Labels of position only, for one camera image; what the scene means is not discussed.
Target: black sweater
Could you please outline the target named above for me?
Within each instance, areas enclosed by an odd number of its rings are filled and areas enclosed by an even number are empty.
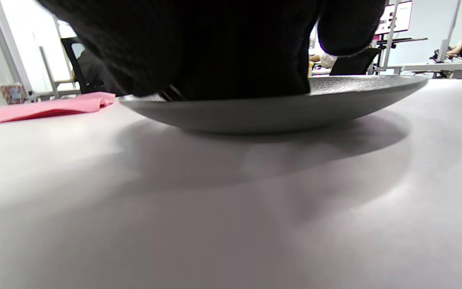
[[[308,39],[332,55],[372,40],[385,0],[39,0],[69,22],[122,90],[186,99],[302,94]]]

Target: black chair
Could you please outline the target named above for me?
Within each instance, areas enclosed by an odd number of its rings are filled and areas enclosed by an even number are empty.
[[[367,48],[357,55],[340,57],[336,60],[329,75],[365,75],[380,52],[379,48]]]
[[[83,76],[83,71],[77,59],[85,50],[85,46],[80,42],[79,38],[62,38],[60,40],[62,41],[62,45],[64,46],[65,52],[67,53],[67,56],[69,57],[69,60],[72,64],[72,70],[75,74],[75,81],[79,83],[79,90],[81,91],[81,93],[87,94],[105,91],[104,84],[102,82],[88,83],[85,77]]]

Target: computer screen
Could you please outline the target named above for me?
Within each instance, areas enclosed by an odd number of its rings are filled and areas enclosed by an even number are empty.
[[[411,20],[411,9],[413,8],[413,1],[399,3],[397,9],[397,21],[395,22],[394,32],[401,32],[409,30],[409,21]],[[376,35],[390,33],[390,23],[393,21],[393,12],[395,11],[394,5],[388,5],[385,12],[379,21],[379,27],[375,31]]]

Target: pink cloth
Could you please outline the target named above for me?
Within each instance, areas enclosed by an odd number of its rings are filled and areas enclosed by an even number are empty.
[[[0,123],[25,119],[93,113],[113,104],[115,95],[90,93],[75,98],[0,106]]]

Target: desk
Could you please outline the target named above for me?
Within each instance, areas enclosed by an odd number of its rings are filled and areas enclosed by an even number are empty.
[[[462,288],[462,80],[293,135],[0,125],[0,288]]]
[[[409,39],[394,39],[393,44],[398,43],[408,43],[408,42],[418,42],[418,41],[426,41],[429,40],[427,37],[422,38],[409,38]],[[377,41],[377,45],[386,45],[388,44],[388,40],[379,40]]]
[[[313,71],[311,71],[311,75],[326,75],[329,74],[330,71],[330,68],[314,69]]]
[[[401,71],[454,71],[453,77],[462,79],[462,62],[454,63],[431,63],[431,64],[402,64],[391,66],[388,69],[394,69],[396,74],[400,74]]]

